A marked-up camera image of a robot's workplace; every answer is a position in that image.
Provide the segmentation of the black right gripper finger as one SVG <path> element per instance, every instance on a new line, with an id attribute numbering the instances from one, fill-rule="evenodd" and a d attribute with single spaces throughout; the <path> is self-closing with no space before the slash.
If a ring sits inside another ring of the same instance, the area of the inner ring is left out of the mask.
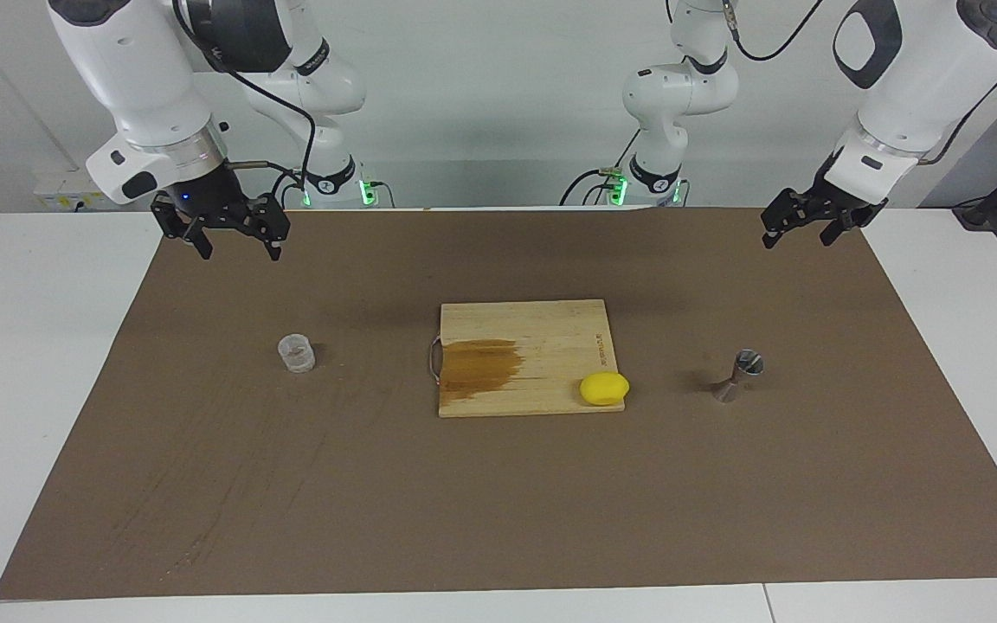
<path id="1" fill-rule="evenodd" d="M 203 260 L 210 259 L 213 245 L 204 233 L 202 222 L 197 218 L 184 221 L 169 195 L 155 195 L 151 200 L 151 213 L 166 238 L 180 240 L 193 247 Z"/>
<path id="2" fill-rule="evenodd" d="M 261 241 L 270 260 L 280 260 L 282 244 L 292 225 L 280 201 L 273 195 L 260 195 L 246 200 L 245 208 L 239 232 Z"/>

